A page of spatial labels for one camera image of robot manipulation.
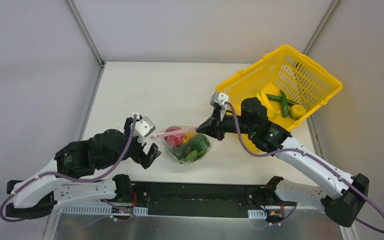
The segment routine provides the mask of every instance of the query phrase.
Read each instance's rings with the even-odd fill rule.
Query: white tabletop
[[[209,102],[216,85],[246,67],[232,63],[107,62],[83,138],[107,129],[123,131],[132,113],[148,117],[156,133],[170,126],[198,126],[213,111]],[[306,121],[292,135],[313,150]],[[203,159],[192,164],[179,164],[163,151],[146,170],[128,159],[109,177],[116,174],[127,174],[132,181],[211,184],[266,184],[273,176],[281,176],[315,185],[275,157],[248,155],[233,134],[226,134]]]

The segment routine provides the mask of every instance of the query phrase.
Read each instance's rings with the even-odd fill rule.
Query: yellow basket
[[[229,95],[237,114],[241,114],[241,102],[252,98],[260,91],[280,96],[282,90],[288,99],[306,109],[306,114],[298,120],[282,117],[282,114],[269,115],[270,121],[288,131],[298,127],[328,100],[341,91],[342,83],[330,75],[322,66],[289,45],[283,45],[264,55],[258,62],[220,83],[215,90]],[[281,110],[280,102],[270,101],[276,111]],[[247,137],[246,146],[253,152],[260,152]]]

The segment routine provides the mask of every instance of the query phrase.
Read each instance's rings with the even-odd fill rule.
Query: clear plastic bag of vegetables
[[[165,151],[176,162],[190,164],[202,159],[216,141],[195,130],[196,127],[191,126],[171,126],[152,138],[158,138]]]

